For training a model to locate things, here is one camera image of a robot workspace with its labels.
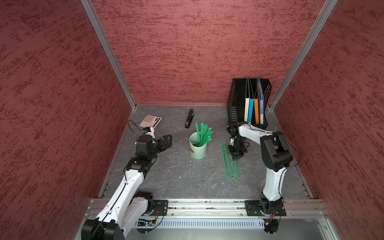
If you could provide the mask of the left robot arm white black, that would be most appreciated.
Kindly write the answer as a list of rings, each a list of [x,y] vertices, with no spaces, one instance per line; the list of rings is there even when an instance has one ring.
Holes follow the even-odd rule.
[[[82,240],[125,240],[139,218],[154,208],[150,192],[138,191],[157,155],[172,146],[172,136],[156,140],[142,135],[137,140],[135,155],[124,168],[123,179],[115,193],[95,219],[82,226]]]

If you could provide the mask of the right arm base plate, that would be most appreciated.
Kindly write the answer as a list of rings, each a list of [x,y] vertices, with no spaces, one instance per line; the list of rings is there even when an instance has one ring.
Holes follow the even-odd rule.
[[[285,207],[281,201],[268,202],[267,200],[245,201],[245,209],[248,217],[285,217]]]

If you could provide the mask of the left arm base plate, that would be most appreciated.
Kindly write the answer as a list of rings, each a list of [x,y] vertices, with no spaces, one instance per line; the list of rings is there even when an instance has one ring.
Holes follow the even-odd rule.
[[[168,200],[154,200],[154,207],[150,216],[157,216],[157,215],[159,215],[160,217],[166,216],[168,213],[168,207],[169,207]]]

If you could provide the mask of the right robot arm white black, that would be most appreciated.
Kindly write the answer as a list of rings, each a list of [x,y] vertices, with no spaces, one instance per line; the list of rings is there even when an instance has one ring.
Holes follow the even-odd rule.
[[[287,139],[282,132],[266,131],[248,122],[230,123],[227,131],[231,135],[228,147],[235,164],[248,152],[245,140],[251,140],[261,147],[262,160],[267,170],[266,181],[261,199],[249,202],[249,209],[261,216],[275,214],[282,216],[284,213],[283,181],[293,161]]]

